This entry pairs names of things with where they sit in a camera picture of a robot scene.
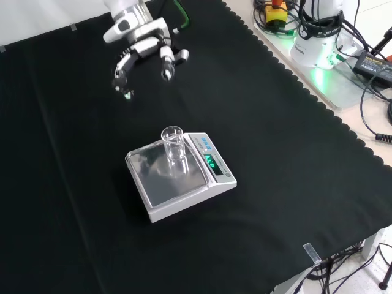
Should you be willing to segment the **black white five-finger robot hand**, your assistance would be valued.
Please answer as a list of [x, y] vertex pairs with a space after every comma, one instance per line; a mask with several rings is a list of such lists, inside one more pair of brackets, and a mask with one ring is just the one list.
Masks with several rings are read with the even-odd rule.
[[104, 34], [105, 43], [120, 39], [127, 39], [129, 46], [119, 54], [112, 86], [126, 99], [132, 98], [132, 90], [127, 77], [138, 62], [159, 54], [162, 65], [161, 77], [169, 82], [175, 76], [175, 67], [185, 63], [189, 58], [188, 50], [177, 50], [173, 45], [168, 26], [163, 18], [140, 22], [135, 13], [129, 12], [119, 17]]

